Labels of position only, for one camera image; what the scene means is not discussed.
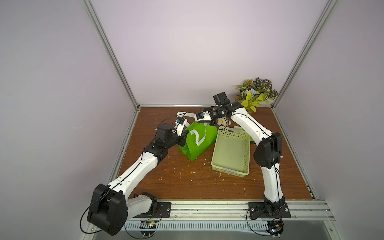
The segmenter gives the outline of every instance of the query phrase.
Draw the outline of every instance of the plastic basket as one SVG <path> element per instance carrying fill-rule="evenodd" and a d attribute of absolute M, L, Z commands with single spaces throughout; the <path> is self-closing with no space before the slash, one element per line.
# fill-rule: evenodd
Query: plastic basket
<path fill-rule="evenodd" d="M 212 169 L 245 177 L 249 174 L 250 136 L 241 127 L 220 126 L 216 137 Z"/>

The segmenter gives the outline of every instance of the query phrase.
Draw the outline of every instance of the artificial plant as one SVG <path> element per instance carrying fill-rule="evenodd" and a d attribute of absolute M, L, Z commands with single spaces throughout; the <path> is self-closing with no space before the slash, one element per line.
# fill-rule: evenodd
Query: artificial plant
<path fill-rule="evenodd" d="M 275 99 L 278 92 L 272 88 L 272 83 L 268 79 L 261 80 L 256 78 L 245 80 L 243 85 L 236 86 L 240 93 L 235 97 L 235 101 L 241 103 L 249 113 L 255 113 L 256 107 L 265 102 L 269 106 L 268 99 Z"/>

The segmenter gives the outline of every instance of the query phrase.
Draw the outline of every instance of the wood grain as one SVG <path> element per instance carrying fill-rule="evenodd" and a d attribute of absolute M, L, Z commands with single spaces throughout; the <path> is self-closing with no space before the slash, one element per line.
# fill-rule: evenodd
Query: wood grain
<path fill-rule="evenodd" d="M 197 107 L 141 108 L 120 174 L 139 158 L 142 149 L 156 134 L 158 124 L 163 119 L 176 115 L 178 111 L 197 113 L 201 110 Z M 252 116 L 272 132 L 281 133 L 270 108 L 257 108 L 257 112 Z M 173 123 L 175 119 L 176 117 L 173 117 L 164 122 Z M 176 146 L 172 147 L 167 157 L 137 185 L 131 197 L 134 193 L 148 192 L 161 199 L 263 199 L 263 176 L 253 159 L 257 146 L 251 143 L 250 169 L 244 178 L 212 170 L 214 147 L 209 147 L 193 162 Z M 287 200 L 312 199 L 285 139 L 280 173 L 281 189 Z"/>

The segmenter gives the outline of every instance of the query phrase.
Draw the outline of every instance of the lavender wall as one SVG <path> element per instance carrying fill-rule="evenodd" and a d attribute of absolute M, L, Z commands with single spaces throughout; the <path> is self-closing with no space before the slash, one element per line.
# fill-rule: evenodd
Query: lavender wall
<path fill-rule="evenodd" d="M 280 90 L 327 0 L 93 0 L 139 104 L 214 103 L 248 78 Z"/>
<path fill-rule="evenodd" d="M 276 108 L 345 238 L 382 239 L 384 2 L 339 0 Z"/>
<path fill-rule="evenodd" d="M 78 239 L 134 107 L 81 1 L 0 1 L 0 33 L 0 238 Z"/>

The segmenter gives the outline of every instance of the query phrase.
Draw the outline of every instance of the green bag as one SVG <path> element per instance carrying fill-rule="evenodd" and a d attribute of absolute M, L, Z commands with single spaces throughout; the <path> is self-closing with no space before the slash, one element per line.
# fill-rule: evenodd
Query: green bag
<path fill-rule="evenodd" d="M 189 160 L 194 161 L 216 141 L 217 128 L 206 122 L 194 122 L 186 130 L 189 130 L 187 141 L 183 147 L 178 145 L 177 148 Z"/>

